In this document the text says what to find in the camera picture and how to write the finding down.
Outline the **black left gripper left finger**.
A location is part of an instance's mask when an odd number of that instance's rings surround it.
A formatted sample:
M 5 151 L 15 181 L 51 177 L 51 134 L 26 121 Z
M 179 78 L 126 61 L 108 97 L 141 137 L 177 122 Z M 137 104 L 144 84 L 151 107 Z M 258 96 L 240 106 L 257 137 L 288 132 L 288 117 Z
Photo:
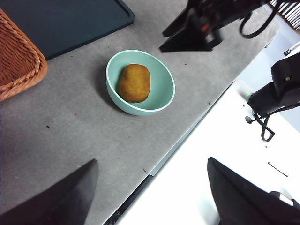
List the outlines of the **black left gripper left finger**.
M 0 216 L 2 225 L 83 225 L 92 205 L 98 161 L 92 159 L 49 187 Z

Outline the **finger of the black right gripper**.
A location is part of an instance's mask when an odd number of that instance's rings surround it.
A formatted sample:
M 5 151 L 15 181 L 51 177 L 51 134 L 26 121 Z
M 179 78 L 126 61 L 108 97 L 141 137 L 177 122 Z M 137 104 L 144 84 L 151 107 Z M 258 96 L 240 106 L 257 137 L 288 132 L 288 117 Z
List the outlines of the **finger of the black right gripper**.
M 219 30 L 213 30 L 208 23 L 194 25 L 187 23 L 168 38 L 160 47 L 163 53 L 210 52 L 222 42 Z
M 179 16 L 162 32 L 165 38 L 199 34 L 199 5 L 186 7 Z

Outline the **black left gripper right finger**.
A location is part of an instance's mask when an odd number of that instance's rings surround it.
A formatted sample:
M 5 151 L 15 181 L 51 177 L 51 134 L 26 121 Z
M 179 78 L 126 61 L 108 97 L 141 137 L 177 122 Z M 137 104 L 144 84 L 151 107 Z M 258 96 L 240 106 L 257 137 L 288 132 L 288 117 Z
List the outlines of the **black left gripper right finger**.
M 300 205 L 277 191 L 266 192 L 210 157 L 207 171 L 222 225 L 298 225 Z

